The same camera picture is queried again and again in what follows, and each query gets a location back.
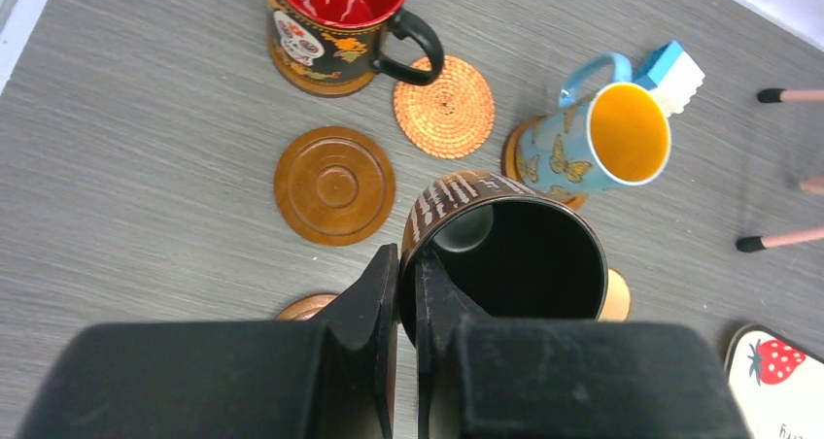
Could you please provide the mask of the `woven rattan coaster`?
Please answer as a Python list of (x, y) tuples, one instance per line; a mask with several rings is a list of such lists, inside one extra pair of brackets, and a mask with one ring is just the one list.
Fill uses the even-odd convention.
[(605, 298), (598, 321), (623, 322), (632, 312), (632, 295), (624, 276), (613, 268), (607, 272)]
[(406, 137), (439, 158), (456, 159), (477, 151), (495, 124), (490, 86), (474, 66), (454, 55), (445, 57), (432, 84), (396, 84), (393, 107)]

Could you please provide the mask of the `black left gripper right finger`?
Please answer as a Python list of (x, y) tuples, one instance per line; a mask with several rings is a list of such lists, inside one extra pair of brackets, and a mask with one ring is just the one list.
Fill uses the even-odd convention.
[(413, 267), (422, 438), (745, 438), (695, 330), (493, 318), (434, 253)]

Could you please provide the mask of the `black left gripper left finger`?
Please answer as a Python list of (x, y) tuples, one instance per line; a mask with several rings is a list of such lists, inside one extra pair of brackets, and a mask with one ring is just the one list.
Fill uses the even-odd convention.
[(21, 438), (389, 438), (396, 245), (306, 321), (101, 323), (40, 387)]

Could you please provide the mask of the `blue butterfly plate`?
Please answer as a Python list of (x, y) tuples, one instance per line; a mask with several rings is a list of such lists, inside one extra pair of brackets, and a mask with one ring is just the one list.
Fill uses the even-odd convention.
[(615, 52), (572, 72), (559, 91), (557, 112), (516, 137), (517, 178), (566, 200), (659, 177), (670, 159), (669, 120), (632, 76), (630, 60)]

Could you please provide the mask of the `black floral mug red inside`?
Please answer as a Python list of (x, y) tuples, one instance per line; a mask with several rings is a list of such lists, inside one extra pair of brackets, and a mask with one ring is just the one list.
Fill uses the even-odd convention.
[[(404, 10), (406, 0), (265, 0), (265, 42), (280, 74), (320, 97), (344, 97), (377, 75), (412, 85), (432, 84), (445, 53), (436, 33)], [(388, 35), (411, 39), (429, 62), (426, 70), (383, 51)]]

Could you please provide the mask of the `brown ringed coaster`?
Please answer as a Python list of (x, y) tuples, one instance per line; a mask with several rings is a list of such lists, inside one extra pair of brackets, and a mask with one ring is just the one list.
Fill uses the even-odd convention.
[[(536, 116), (525, 120), (524, 122), (520, 123), (516, 128), (512, 130), (509, 134), (503, 148), (502, 157), (501, 157), (501, 173), (514, 179), (518, 182), (522, 181), (520, 174), (518, 173), (517, 166), (516, 166), (516, 150), (518, 146), (518, 140), (520, 136), (527, 131), (528, 129), (533, 128), (536, 124), (540, 124), (542, 121), (546, 119), (546, 116)], [(581, 193), (577, 195), (573, 195), (570, 198), (563, 200), (563, 203), (566, 204), (570, 209), (579, 210), (588, 199), (588, 195)]]
[(298, 298), (283, 309), (276, 321), (306, 321), (322, 311), (338, 296), (337, 293), (315, 293)]
[(297, 137), (274, 173), (276, 205), (285, 223), (304, 239), (349, 246), (378, 231), (395, 203), (395, 171), (366, 135), (344, 126), (322, 126)]

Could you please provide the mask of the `blue white toy block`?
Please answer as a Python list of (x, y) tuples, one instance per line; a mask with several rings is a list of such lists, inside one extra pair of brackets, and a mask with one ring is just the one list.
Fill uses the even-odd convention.
[(705, 73), (676, 40), (652, 51), (633, 82), (650, 92), (667, 118), (681, 114), (704, 83)]

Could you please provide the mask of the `black small cup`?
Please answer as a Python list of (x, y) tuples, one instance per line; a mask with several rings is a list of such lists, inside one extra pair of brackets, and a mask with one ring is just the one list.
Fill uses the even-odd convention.
[(593, 227), (569, 206), (501, 174), (453, 172), (413, 202), (399, 268), (399, 318), (410, 340), (417, 331), (415, 263), (428, 252), (492, 317), (601, 316), (608, 266)]

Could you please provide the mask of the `white tray black rim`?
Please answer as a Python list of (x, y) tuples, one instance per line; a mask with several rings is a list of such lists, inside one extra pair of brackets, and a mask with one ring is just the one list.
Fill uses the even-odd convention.
[(734, 334), (725, 368), (751, 437), (823, 437), (821, 355), (762, 325), (750, 324)]

